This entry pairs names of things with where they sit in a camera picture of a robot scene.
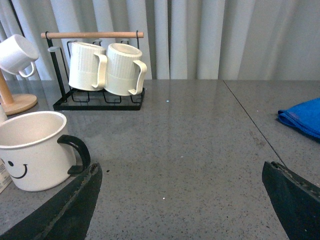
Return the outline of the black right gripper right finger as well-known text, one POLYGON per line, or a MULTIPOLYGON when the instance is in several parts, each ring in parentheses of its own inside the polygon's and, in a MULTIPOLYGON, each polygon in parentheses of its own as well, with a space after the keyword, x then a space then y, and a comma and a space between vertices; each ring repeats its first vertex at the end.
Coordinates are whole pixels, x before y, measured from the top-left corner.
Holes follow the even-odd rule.
POLYGON ((265 162, 262 182, 290 240, 320 238, 320 188, 278 162, 265 162))

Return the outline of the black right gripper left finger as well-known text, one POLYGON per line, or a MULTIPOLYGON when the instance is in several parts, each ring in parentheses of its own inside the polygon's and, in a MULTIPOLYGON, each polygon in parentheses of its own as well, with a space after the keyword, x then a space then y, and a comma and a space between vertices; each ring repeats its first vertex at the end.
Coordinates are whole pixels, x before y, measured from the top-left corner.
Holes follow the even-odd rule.
POLYGON ((92 164, 29 216, 0 235, 2 240, 84 240, 103 179, 92 164))

